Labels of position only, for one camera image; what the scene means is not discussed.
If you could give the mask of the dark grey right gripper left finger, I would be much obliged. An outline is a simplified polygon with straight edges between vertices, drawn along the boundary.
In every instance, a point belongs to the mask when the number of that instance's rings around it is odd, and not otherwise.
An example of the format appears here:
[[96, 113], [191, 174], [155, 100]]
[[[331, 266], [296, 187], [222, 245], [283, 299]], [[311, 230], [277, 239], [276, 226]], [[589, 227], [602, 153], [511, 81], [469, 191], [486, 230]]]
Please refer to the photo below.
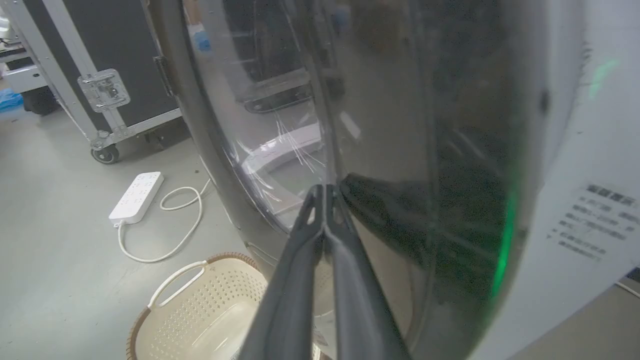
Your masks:
[[325, 186], [309, 190], [238, 353], [240, 360], [310, 360], [314, 273], [323, 253]]

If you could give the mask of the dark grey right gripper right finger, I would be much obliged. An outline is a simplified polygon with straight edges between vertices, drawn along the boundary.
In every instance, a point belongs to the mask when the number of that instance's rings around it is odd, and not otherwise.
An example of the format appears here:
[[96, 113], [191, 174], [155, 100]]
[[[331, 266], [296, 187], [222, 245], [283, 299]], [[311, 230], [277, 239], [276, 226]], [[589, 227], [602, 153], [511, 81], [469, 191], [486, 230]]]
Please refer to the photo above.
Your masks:
[[324, 185], [324, 243], [334, 275], [339, 360], [409, 360], [393, 312], [338, 187]]

